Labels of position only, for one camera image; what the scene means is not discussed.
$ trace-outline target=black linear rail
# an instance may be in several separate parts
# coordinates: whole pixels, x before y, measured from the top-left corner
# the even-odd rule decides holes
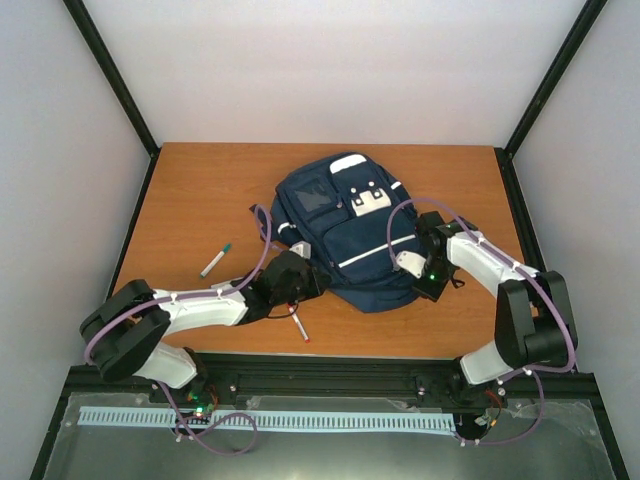
[[[496,148],[495,152],[496,158],[498,159],[500,175],[502,175],[502,182],[504,183],[504,190],[507,194],[509,208],[511,209],[511,216],[513,217],[513,223],[516,227],[516,234],[518,235],[520,248],[522,249],[522,255],[524,256],[524,261],[527,265],[544,272],[546,270],[544,259],[542,258],[542,252],[540,251],[536,232],[534,231],[533,224],[531,223],[527,204],[524,201],[524,196],[520,189],[520,182],[518,182],[516,169],[513,166],[513,162],[509,161],[502,148]]]
[[[145,173],[144,180],[142,181],[142,187],[140,188],[140,194],[138,195],[138,200],[136,200],[136,206],[133,209],[133,215],[131,215],[131,220],[129,221],[127,234],[124,238],[122,249],[120,250],[120,255],[118,256],[118,262],[116,263],[116,268],[113,271],[113,276],[111,277],[111,282],[109,283],[109,289],[107,290],[107,298],[113,295],[113,291],[116,288],[116,283],[118,282],[118,277],[120,276],[120,270],[122,270],[122,264],[124,263],[124,257],[127,254],[127,250],[129,249],[129,244],[131,243],[131,238],[133,237],[133,231],[135,230],[136,224],[138,223],[140,210],[142,210],[142,204],[144,203],[144,199],[147,195],[147,190],[149,190],[149,185],[151,184],[151,178],[153,177],[153,172],[155,171],[156,165],[158,164],[159,155],[160,155],[160,151],[158,151],[158,155],[151,156],[151,159],[149,160],[149,166],[147,167],[147,172]]]
[[[571,27],[571,30],[569,30],[560,50],[558,50],[556,57],[553,59],[549,70],[542,79],[542,82],[540,82],[538,90],[536,90],[536,93],[522,115],[520,122],[518,122],[507,146],[504,148],[509,160],[513,160],[516,156],[516,152],[522,145],[522,142],[524,142],[529,130],[531,130],[531,127],[538,118],[538,115],[540,115],[540,112],[547,103],[547,100],[549,100],[549,97],[556,88],[560,78],[562,78],[562,75],[569,66],[569,63],[571,63],[571,60],[580,48],[582,41],[587,36],[587,33],[589,33],[591,26],[598,18],[598,15],[606,3],[607,0],[587,0],[585,2],[578,18],[576,18],[576,21]]]
[[[416,379],[448,371],[446,360],[375,360],[323,357],[274,357],[267,355],[200,355],[214,378],[222,403],[242,404],[253,395],[307,397],[383,397],[419,403]],[[611,429],[600,392],[592,374],[542,374],[549,399],[588,400],[596,415],[617,478],[629,478]],[[520,376],[507,384],[512,398],[535,398],[537,387]],[[69,371],[49,432],[42,445],[31,480],[43,478],[56,435],[72,393],[150,393],[151,382],[141,378],[108,384],[94,367],[78,366]]]
[[[93,53],[98,65],[100,65],[102,73],[104,73],[105,78],[111,85],[113,92],[116,94],[116,97],[118,97],[120,105],[122,105],[127,117],[129,117],[129,121],[131,125],[133,125],[138,137],[140,137],[144,148],[150,157],[157,157],[160,153],[160,148],[153,139],[144,118],[142,118],[142,114],[140,110],[138,110],[127,85],[124,83],[122,75],[120,75],[118,67],[113,61],[109,50],[107,50],[107,46],[102,40],[96,25],[93,23],[84,2],[82,0],[64,0],[64,4],[67,10],[69,10],[73,21],[78,26],[85,42],[87,42],[87,45],[91,49],[91,53]]]

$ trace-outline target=black corner post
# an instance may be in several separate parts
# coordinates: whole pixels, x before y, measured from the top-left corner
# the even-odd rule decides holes
[[[516,152],[522,145],[525,137],[531,130],[534,122],[540,115],[540,112],[544,108],[547,100],[551,96],[554,88],[562,78],[562,74],[569,66],[569,63],[576,54],[582,41],[589,33],[591,26],[594,24],[598,15],[604,8],[607,0],[587,0],[576,18],[567,38],[558,50],[556,57],[553,59],[549,70],[542,79],[538,90],[531,99],[529,106],[522,115],[518,126],[514,130],[507,146],[504,148],[505,154],[509,160],[513,160],[516,156]]]
[[[136,102],[133,100],[127,85],[124,83],[124,79],[122,78],[122,75],[120,75],[118,67],[113,61],[109,50],[107,50],[107,46],[104,44],[95,23],[93,23],[84,2],[82,0],[63,1],[67,10],[69,10],[69,13],[71,14],[73,21],[76,23],[80,33],[84,37],[85,42],[87,42],[87,45],[91,49],[91,53],[93,53],[98,65],[100,65],[104,76],[109,81],[113,92],[116,94],[116,97],[118,97],[118,101],[122,105],[127,117],[129,117],[129,121],[131,121],[131,125],[133,125],[138,137],[140,137],[140,141],[144,145],[144,148],[147,150],[152,160],[156,159],[160,153],[160,148],[153,139],[144,118],[142,118],[142,114],[140,113],[140,110],[138,110]]]

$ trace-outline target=backpack pocket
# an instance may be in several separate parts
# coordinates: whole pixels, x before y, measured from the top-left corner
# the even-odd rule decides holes
[[[394,275],[386,241],[391,208],[343,222],[324,235],[324,245],[334,268],[349,282],[373,282]],[[420,242],[413,222],[398,212],[391,229],[395,251],[417,252]]]
[[[282,193],[293,205],[297,219],[314,235],[322,235],[349,218],[342,199],[331,182],[321,175],[292,178],[282,186]]]

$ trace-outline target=marker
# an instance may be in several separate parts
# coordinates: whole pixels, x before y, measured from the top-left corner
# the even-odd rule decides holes
[[[220,261],[220,259],[222,257],[224,257],[224,254],[227,253],[229,250],[231,249],[231,244],[227,243],[224,248],[220,251],[220,253],[218,255],[215,256],[215,258],[213,260],[211,260],[211,263],[209,263],[209,265],[207,265],[205,267],[205,269],[202,271],[202,273],[200,273],[200,276],[202,278],[206,277],[207,275],[209,275],[209,272],[211,271],[211,269],[213,267],[216,266],[216,264]]]
[[[293,320],[296,322],[296,325],[298,325],[298,330],[300,330],[300,333],[302,334],[302,338],[304,338],[304,343],[311,342],[311,340],[309,340],[309,335],[307,335],[307,332],[304,331],[304,327],[302,326],[302,323],[298,318],[298,314],[296,313],[296,310],[295,308],[293,308],[292,305],[289,305],[289,313],[291,313]]]

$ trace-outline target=orange tabletop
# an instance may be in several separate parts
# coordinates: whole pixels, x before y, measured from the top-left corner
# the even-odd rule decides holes
[[[492,147],[166,143],[116,290],[136,278],[152,288],[190,290],[245,274],[263,248],[249,206],[270,206],[276,184],[289,172],[342,151],[369,155],[401,180],[412,197],[445,202],[492,243],[522,260]],[[419,211],[433,209],[418,206]],[[229,242],[229,254],[201,279],[202,269]],[[495,320],[493,297],[466,273],[457,276],[466,286],[447,287],[438,303],[419,299],[385,313],[360,313],[331,293],[304,302],[299,316],[311,337],[308,344],[291,318],[205,327],[165,341],[208,352],[456,357],[487,343]],[[279,313],[285,313],[283,307],[273,311]]]

